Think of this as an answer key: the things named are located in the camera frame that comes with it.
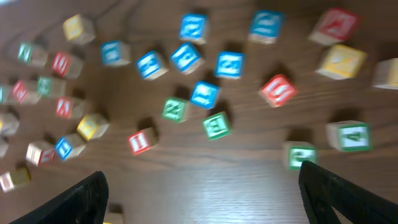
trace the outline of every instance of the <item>number block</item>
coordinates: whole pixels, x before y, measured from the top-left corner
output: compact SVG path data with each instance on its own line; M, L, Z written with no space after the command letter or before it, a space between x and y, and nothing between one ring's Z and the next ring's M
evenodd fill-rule
M201 14L186 14L182 17L180 40L192 41L202 45L206 43L208 33L207 17Z
M300 170L304 161L317 163L317 150L308 142L286 141L282 160L287 170Z
M47 141L32 142L27 147L26 160L39 166L54 160L54 145Z
M186 100L169 97L166 99L163 107L162 117L177 123L187 119L188 102Z
M274 44L279 36L284 15L279 12L260 10L253 17L249 41L260 44Z
M63 78L74 79L79 77L83 66L82 59L65 52L58 52L54 57L51 69Z
M398 90L398 58L378 63L373 86Z
M297 94L297 89L283 75L279 74L271 78L259 91L272 107L279 107L288 102L291 97Z
M42 97L37 93L37 82L28 80L19 80L11 94L19 104L36 104Z
M327 10L309 39L322 45L333 45L349 38L358 25L358 16L339 8Z
M195 46L191 43L182 44L170 56L170 60L184 75L192 73L204 62Z
M0 85L0 105L17 105L18 101L12 95L11 85Z
M114 212L105 213L104 224L124 224L123 214Z
M57 101L55 114L61 118L75 119L83 116L85 102L74 97L60 97Z
M55 152L65 161L67 159L79 156L86 147L86 142L79 134L69 134L58 140L55 145Z
M0 175L0 186L4 193L22 187L29 182L30 174L25 167Z
M343 152L368 151L372 148L369 126L359 121L340 121L326 126L329 144Z
M39 77L37 93L49 98L58 98L65 95L67 82L59 78Z
M340 44L334 45L316 72L335 80L353 78L365 58L365 52Z
M130 135L127 141L129 142L131 153L136 156L154 147L159 142L159 138L153 128L147 128Z
M197 82L191 95L191 103L204 109L212 109L216 105L220 88L207 82Z
M216 64L216 77L241 78L244 56L236 52L221 52Z
M231 134L225 112L214 114L203 121L207 138L212 141Z
M108 127L109 123L104 116L100 114L88 114L80 121L77 131L88 141L100 138Z
M19 46L18 60L33 67L44 67L49 54L38 45L23 42Z
M12 136L19 127L19 120L12 113L0 113L0 134Z
M121 42L114 40L107 42L101 47L102 62L107 66L122 66L131 62L130 47Z
M166 73L168 69L164 67L165 64L162 57L154 51L145 54L136 63L141 77L146 80L154 80Z
M8 150L8 142L4 138L0 138L0 159L3 158Z
M75 44L87 44L95 39L94 24L77 14L63 23L63 32L67 41Z

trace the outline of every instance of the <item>small toy block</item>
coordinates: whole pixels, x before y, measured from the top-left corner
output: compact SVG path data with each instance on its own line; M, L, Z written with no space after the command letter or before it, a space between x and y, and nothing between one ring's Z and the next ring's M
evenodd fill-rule
M253 17L249 41L260 44L274 44L279 36L284 15L279 12L260 10Z
M123 214L113 212L105 213L104 224L124 224Z
M93 22L77 14L63 23L63 32L67 41L75 44L87 44L95 39Z
M44 67L49 54L38 45L23 42L19 46L18 60L34 67Z
M283 74L279 74L271 78L260 89L259 94L275 108L286 104L297 94L297 89Z
M30 174L25 167L0 175L0 186L4 193L10 192L29 182Z
M170 56L170 60L184 75L192 73L204 62L191 43L182 44Z
M180 40L202 45L208 33L207 17L201 14L186 14L182 17Z
M282 160L287 170L299 170L304 161L317 163L317 150L308 142L286 141L283 152Z
M82 59L65 52L58 52L54 57L51 69L62 78L75 79L79 77L83 66Z
M65 161L67 159L79 156L86 147L86 142L79 134L69 134L58 140L55 145L55 152Z
M47 141L32 142L27 147L26 160L35 166L54 160L54 145Z
M216 77L238 79L242 77L244 56L236 52L221 52L216 64Z
M107 128L109 122L100 114L88 114L86 115L77 127L77 131L87 141L90 139L100 138Z
M398 90L398 58L378 63L373 86Z
M4 138L0 138L0 158L3 158L8 150L8 142Z
M0 85L0 105L17 105L18 101L12 96L11 85Z
M191 95L191 103L204 109L212 109L216 105L220 88L210 83L199 81Z
M166 99L163 107L162 117L177 123L181 123L187 119L188 101L175 97Z
M148 52L136 63L141 77L145 80L154 80L168 71L164 67L166 63L155 51Z
M0 134L11 136L19 127L19 120L12 113L0 113Z
M231 134L225 112L214 114L203 121L207 138L212 141Z
M39 77L37 93L49 98L65 96L67 82L59 78Z
M322 45L333 45L349 38L359 18L339 8L327 10L318 21L309 39Z
M104 43L101 47L102 62L107 66L122 66L131 62L130 47L121 42L114 40Z
M329 144L343 152L368 151L372 148L369 126L359 121L340 121L326 126Z
M37 93L37 82L19 80L11 91L12 96L19 104L36 104L42 95Z
M66 119L75 119L83 116L85 101L74 97L60 97L57 101L55 114Z
M154 147L159 142L159 138L156 136L153 128L138 131L130 135L127 140L131 148L131 153L134 156Z
M335 80L353 78L365 58L365 52L341 44L334 45L316 72Z

